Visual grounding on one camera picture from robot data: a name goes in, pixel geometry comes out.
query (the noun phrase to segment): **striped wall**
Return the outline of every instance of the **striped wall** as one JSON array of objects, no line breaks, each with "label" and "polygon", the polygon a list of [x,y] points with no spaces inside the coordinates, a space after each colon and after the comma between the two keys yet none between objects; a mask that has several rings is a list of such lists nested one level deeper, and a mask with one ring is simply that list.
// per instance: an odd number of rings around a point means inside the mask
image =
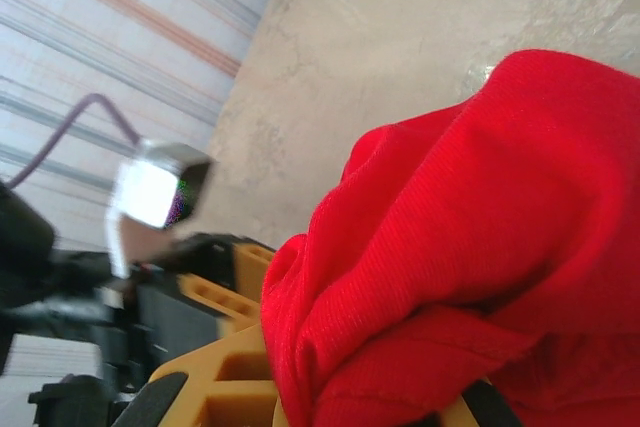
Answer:
[{"label": "striped wall", "polygon": [[[0,0],[0,176],[16,174],[89,92],[144,136],[204,149],[267,0]],[[132,153],[90,108],[18,191],[62,248],[103,249],[102,219]]]}]

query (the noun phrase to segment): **purple cable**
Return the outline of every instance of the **purple cable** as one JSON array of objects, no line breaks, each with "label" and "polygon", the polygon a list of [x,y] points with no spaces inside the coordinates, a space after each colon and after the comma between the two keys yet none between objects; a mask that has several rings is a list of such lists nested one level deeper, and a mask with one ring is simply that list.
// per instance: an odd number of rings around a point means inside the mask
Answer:
[{"label": "purple cable", "polygon": [[101,104],[113,120],[116,125],[120,127],[120,130],[127,136],[127,138],[131,141],[131,143],[135,146],[140,142],[140,134],[138,134],[131,124],[127,122],[127,119],[120,113],[120,111],[113,105],[107,97],[102,94],[89,94],[82,99],[73,107],[67,118],[64,120],[62,124],[56,129],[51,138],[47,141],[46,144],[40,149],[35,157],[29,162],[13,179],[7,182],[7,187],[10,189],[16,188],[20,185],[27,177],[29,177],[34,170],[38,168],[38,166],[42,163],[42,161],[49,155],[49,153],[53,150],[56,144],[60,141],[60,139],[64,136],[64,134],[69,130],[69,127],[76,121],[78,116],[85,111],[87,107],[89,107],[94,102]]}]

